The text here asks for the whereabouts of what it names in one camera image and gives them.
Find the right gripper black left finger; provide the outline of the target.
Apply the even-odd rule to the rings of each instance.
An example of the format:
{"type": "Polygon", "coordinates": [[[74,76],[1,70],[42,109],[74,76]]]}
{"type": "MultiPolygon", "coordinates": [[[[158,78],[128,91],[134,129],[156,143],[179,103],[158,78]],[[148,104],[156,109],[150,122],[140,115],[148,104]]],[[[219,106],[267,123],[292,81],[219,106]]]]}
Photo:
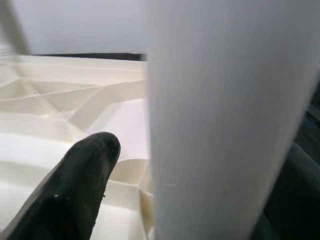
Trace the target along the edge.
{"type": "Polygon", "coordinates": [[[88,240],[121,152],[118,138],[97,132],[76,142],[26,199],[2,240],[88,240]]]}

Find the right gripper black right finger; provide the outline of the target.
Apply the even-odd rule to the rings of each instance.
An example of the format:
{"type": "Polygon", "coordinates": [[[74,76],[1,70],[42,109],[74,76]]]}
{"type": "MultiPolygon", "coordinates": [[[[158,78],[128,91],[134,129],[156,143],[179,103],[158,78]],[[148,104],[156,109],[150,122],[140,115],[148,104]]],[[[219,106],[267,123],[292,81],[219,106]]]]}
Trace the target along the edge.
{"type": "Polygon", "coordinates": [[[297,144],[291,146],[250,238],[320,238],[320,167],[297,144]]]}

